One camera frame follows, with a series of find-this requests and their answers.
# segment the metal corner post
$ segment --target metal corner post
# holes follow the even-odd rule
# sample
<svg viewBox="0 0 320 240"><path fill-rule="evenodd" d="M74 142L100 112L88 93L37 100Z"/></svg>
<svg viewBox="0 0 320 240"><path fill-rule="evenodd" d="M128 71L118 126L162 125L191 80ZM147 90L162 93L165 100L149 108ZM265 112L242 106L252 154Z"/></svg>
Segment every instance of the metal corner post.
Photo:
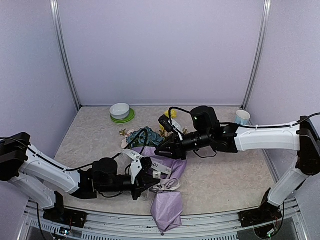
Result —
<svg viewBox="0 0 320 240"><path fill-rule="evenodd" d="M53 23L55 27L55 32L56 36L58 39L58 44L59 44L59 49L62 57L62 62L66 74L66 78L68 81L68 85L71 91L72 99L75 105L75 108L77 111L80 110L81 104L79 101L77 89L75 86L75 82L73 80L71 70L70 70L70 65L67 57L67 52L66 52L66 47L65 47L65 42L64 42L64 37L63 37L63 31L61 27L61 22L60 22L60 15L59 15L59 8L58 8L58 0L50 0L50 6L51 6L51 12L52 12L52 17L53 17Z"/></svg>
<svg viewBox="0 0 320 240"><path fill-rule="evenodd" d="M244 100L242 102L243 109L247 109L247 107L248 107L249 100L252 95L252 91L254 89L254 84L255 84L255 81L257 78L259 63L260 63L260 59L262 56L263 46L264 46L266 33L267 33L270 7L271 7L271 0L264 0L264 7L263 7L263 13L262 13L262 20L261 20L258 44L257 44L256 51L255 51L255 56L254 56L253 66L252 66L252 70L251 70L251 74L250 74L249 84L246 89Z"/></svg>

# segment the cup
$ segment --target cup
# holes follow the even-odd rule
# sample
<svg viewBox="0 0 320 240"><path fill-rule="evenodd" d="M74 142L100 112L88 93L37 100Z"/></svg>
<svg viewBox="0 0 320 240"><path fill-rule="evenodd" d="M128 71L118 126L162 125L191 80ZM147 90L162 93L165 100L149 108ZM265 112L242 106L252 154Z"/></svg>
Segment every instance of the cup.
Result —
<svg viewBox="0 0 320 240"><path fill-rule="evenodd" d="M235 116L235 123L240 124L240 125L246 125L248 124L250 120L250 113L248 113L245 110L238 110L236 111L236 116Z"/></svg>

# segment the robotic arm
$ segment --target robotic arm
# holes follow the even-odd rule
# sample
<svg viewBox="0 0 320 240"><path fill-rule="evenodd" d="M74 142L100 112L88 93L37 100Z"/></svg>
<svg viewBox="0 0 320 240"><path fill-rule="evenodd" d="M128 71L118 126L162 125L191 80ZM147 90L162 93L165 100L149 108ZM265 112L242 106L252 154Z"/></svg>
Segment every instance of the robotic arm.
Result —
<svg viewBox="0 0 320 240"><path fill-rule="evenodd" d="M46 187L40 180L51 183L79 199L96 199L97 193L131 191L133 200L160 182L146 172L152 166L149 157L135 158L130 165L130 175L117 175L118 164L112 158L94 161L87 171L70 169L44 155L30 143L25 132L5 138L0 142L0 181L7 181L44 210L47 220L83 228L87 214L64 208L62 195Z"/></svg>
<svg viewBox="0 0 320 240"><path fill-rule="evenodd" d="M280 219L280 206L305 180L320 173L320 138L309 117L282 125L248 126L220 123L212 107L199 106L190 115L195 132L179 136L179 130L163 115L159 122L173 132L155 151L156 155L185 160L187 152L210 146L214 152L237 153L250 149L286 149L297 151L294 163L276 185L264 195L257 209L242 211L242 227Z"/></svg>

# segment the green plate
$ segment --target green plate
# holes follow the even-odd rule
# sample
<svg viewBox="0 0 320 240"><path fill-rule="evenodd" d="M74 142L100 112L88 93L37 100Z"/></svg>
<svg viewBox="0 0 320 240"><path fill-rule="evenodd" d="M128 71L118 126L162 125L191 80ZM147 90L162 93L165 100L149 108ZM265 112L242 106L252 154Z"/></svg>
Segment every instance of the green plate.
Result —
<svg viewBox="0 0 320 240"><path fill-rule="evenodd" d="M135 111L132 108L130 108L129 115L124 119L119 119L119 120L118 119L114 119L111 115L110 115L110 118L116 124L124 124L124 123L130 122L132 119L135 118Z"/></svg>

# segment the white wall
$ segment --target white wall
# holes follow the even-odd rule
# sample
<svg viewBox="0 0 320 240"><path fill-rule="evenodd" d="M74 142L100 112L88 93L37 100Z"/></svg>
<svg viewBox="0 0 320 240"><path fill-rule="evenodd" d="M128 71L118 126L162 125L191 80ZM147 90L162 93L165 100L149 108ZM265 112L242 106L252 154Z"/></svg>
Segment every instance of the white wall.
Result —
<svg viewBox="0 0 320 240"><path fill-rule="evenodd" d="M19 132L53 157L76 115L50 1L0 3L0 136ZM0 182L0 239L13 240L28 198Z"/></svg>
<svg viewBox="0 0 320 240"><path fill-rule="evenodd" d="M263 0L62 0L81 104L242 104Z"/></svg>
<svg viewBox="0 0 320 240"><path fill-rule="evenodd" d="M255 124L287 123L320 112L320 1L272 1L248 110ZM320 117L312 122L320 133ZM297 153L268 154L282 176ZM320 175L310 177L296 199L311 239L320 239Z"/></svg>

